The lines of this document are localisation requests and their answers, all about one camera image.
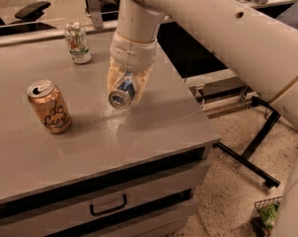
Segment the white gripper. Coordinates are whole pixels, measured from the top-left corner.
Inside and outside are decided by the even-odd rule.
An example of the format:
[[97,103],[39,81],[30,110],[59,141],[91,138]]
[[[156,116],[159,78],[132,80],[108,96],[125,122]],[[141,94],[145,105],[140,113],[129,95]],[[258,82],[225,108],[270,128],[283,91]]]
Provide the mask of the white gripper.
[[108,72],[108,93],[115,89],[115,84],[125,74],[132,71],[134,77],[135,101],[142,98],[155,61],[157,42],[139,43],[114,33],[110,46],[110,69]]

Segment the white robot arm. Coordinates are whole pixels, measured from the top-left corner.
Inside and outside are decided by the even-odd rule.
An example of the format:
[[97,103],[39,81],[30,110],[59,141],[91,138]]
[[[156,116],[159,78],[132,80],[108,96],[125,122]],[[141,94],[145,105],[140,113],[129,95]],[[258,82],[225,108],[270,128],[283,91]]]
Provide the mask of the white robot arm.
[[120,0],[112,63],[140,72],[154,61],[171,16],[298,131],[298,31],[236,0]]

